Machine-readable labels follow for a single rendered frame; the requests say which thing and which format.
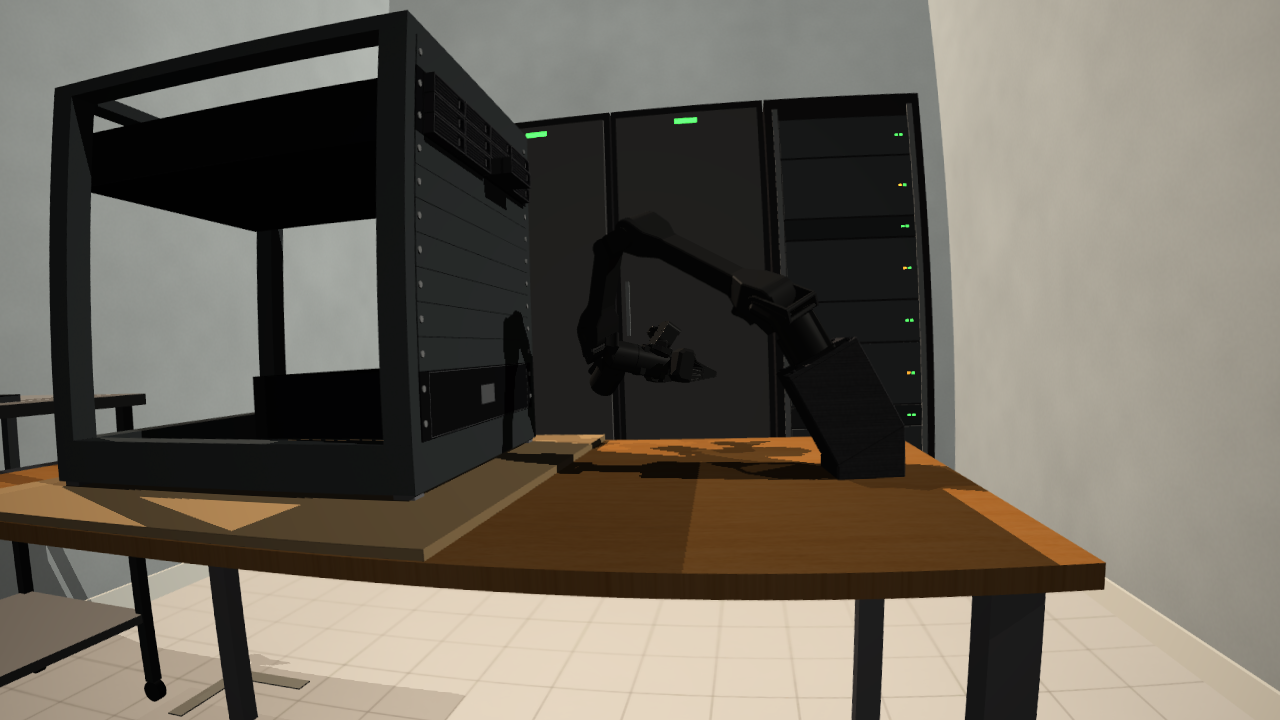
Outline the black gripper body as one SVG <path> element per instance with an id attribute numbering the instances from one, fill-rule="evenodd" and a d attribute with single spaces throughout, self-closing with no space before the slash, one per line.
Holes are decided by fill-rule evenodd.
<path id="1" fill-rule="evenodd" d="M 666 375 L 669 375 L 671 380 L 689 383 L 694 350 L 677 348 L 672 352 L 672 357 L 669 357 L 669 355 L 650 348 L 649 345 L 637 345 L 637 347 L 639 356 L 632 372 L 634 375 L 644 375 L 650 382 L 659 382 L 659 379 L 666 379 Z"/>

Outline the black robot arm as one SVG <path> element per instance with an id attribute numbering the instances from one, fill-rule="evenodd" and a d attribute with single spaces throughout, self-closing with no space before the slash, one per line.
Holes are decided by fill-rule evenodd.
<path id="1" fill-rule="evenodd" d="M 593 252 L 589 302 L 577 332 L 582 357 L 588 365 L 593 363 L 588 372 L 596 395 L 613 395 L 625 372 L 632 373 L 637 364 L 639 347 L 620 341 L 620 316 L 614 311 L 623 252 L 658 258 L 726 293 L 733 304 L 733 316 L 759 325 L 765 334 L 778 334 L 777 343 L 795 369 L 836 347 L 812 309 L 819 305 L 815 291 L 794 284 L 786 275 L 739 266 L 675 234 L 669 222 L 655 211 L 620 220 L 614 231 L 596 240 Z"/>

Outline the black open rack frame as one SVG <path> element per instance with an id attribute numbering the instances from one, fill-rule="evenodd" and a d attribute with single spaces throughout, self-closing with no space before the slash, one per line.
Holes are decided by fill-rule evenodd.
<path id="1" fill-rule="evenodd" d="M 374 79 L 161 119 L 115 101 L 375 46 Z M 416 501 L 532 442 L 529 202 L 424 135 L 428 72 L 527 159 L 526 135 L 408 10 L 55 88 L 52 401 L 58 464 L 76 486 Z M 93 133 L 93 115 L 123 127 Z M 91 193 L 257 232 L 255 413 L 97 436 Z M 376 219 L 380 375 L 285 374 L 283 229 L 366 219 Z"/>

